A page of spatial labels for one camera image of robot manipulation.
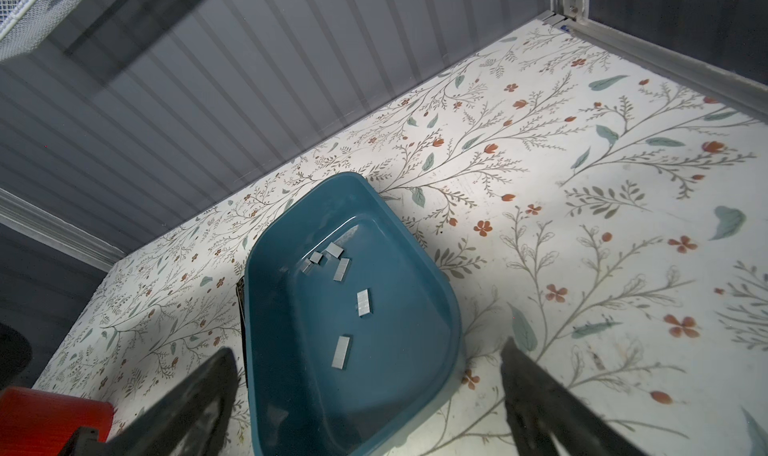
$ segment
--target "white floral surface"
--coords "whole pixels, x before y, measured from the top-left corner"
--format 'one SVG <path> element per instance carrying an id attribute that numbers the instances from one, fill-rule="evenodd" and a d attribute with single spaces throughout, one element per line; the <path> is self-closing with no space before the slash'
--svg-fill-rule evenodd
<path id="1" fill-rule="evenodd" d="M 650 454 L 766 454 L 766 136 L 528 23 L 117 263 L 35 388 L 111 402 L 114 435 L 218 347 L 242 365 L 254 240 L 356 171 L 450 279 L 470 353 L 391 454 L 514 453 L 506 336 Z M 252 454 L 244 384 L 224 451 Z"/>

